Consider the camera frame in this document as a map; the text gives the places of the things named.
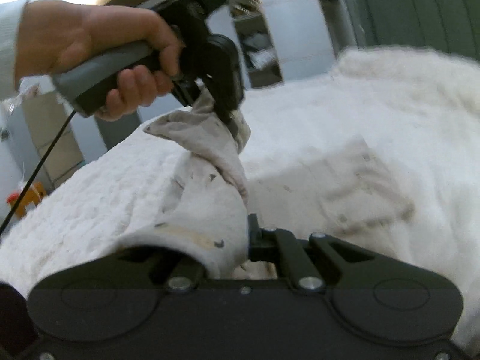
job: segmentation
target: red cap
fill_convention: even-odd
[[[7,198],[7,204],[12,204],[20,197],[20,192],[12,192]]]

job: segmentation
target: white wall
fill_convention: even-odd
[[[5,118],[0,111],[0,127],[5,127]],[[10,193],[22,180],[22,173],[18,168],[6,142],[0,142],[0,220],[8,214],[9,208],[5,202]]]

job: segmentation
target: silver bolt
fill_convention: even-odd
[[[192,286],[192,282],[189,278],[183,276],[176,276],[169,280],[169,287],[175,291],[186,291]]]
[[[55,360],[55,356],[53,356],[51,353],[49,352],[43,352],[41,355],[40,355],[40,360]]]
[[[323,287],[323,280],[317,277],[307,276],[307,277],[301,278],[298,281],[298,285],[302,287],[304,290],[317,291]]]
[[[450,360],[451,356],[448,353],[440,352],[435,356],[435,360]]]
[[[240,293],[242,295],[249,295],[249,294],[251,294],[251,288],[250,287],[242,287],[242,288],[240,288]]]

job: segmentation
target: orange bottle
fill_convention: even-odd
[[[22,202],[18,206],[17,210],[15,211],[16,216],[19,219],[26,216],[27,212],[37,207],[46,195],[47,192],[45,191],[45,188],[43,187],[41,182],[37,181],[33,183],[33,185],[25,194],[25,197],[23,197]],[[10,205],[10,207],[13,207],[15,205],[15,202],[18,200],[19,197],[20,192],[13,192],[9,195],[9,197],[7,198],[7,203]]]

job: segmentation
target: white plush bedspread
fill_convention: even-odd
[[[454,340],[480,351],[480,66],[435,52],[351,50],[328,75],[249,91],[241,155],[265,227],[316,228],[315,163],[363,137],[414,199],[408,222],[334,234],[431,269],[462,291]],[[79,170],[0,246],[0,279],[25,296],[41,278],[98,256],[152,223],[183,149],[139,128]]]

